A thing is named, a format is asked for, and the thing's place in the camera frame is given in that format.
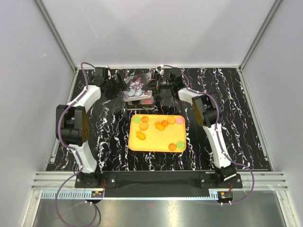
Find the gold tin lid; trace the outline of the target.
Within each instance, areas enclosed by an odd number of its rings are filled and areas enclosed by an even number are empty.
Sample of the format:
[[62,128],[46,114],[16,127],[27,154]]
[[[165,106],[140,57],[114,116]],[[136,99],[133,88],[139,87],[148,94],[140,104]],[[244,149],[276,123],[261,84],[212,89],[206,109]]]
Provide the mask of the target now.
[[152,73],[143,73],[138,75],[127,76],[125,79],[127,89],[122,94],[122,99],[125,102],[137,101],[142,99],[151,98],[151,90],[143,90],[152,80]]

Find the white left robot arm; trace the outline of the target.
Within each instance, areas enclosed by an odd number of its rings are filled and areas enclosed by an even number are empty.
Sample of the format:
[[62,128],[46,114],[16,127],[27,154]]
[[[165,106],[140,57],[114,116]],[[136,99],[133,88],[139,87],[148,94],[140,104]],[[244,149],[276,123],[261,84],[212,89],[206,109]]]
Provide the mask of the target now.
[[112,100],[127,89],[125,81],[116,72],[111,74],[108,67],[95,67],[92,80],[85,71],[83,90],[69,103],[56,108],[56,138],[61,145],[70,150],[79,170],[75,174],[80,181],[91,187],[102,183],[102,175],[97,173],[97,161],[89,147],[90,124],[88,110],[102,97]]

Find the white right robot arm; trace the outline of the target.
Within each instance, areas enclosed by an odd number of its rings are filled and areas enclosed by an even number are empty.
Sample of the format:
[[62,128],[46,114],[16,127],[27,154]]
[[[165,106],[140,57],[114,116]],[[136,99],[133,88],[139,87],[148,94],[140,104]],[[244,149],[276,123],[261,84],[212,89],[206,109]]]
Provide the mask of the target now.
[[179,101],[187,102],[194,108],[196,121],[203,127],[208,137],[214,156],[214,180],[219,187],[226,187],[236,176],[236,169],[228,154],[220,124],[221,112],[213,95],[195,91],[185,85],[183,76],[170,73],[169,78],[156,75],[143,90],[159,93],[168,89],[171,95]]

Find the black sandwich cookie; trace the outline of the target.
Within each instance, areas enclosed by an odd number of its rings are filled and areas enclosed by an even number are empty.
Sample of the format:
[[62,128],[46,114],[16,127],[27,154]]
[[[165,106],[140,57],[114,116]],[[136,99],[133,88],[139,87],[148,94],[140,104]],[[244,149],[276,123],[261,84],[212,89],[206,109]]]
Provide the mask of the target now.
[[139,105],[139,104],[140,104],[139,100],[132,101],[132,105]]

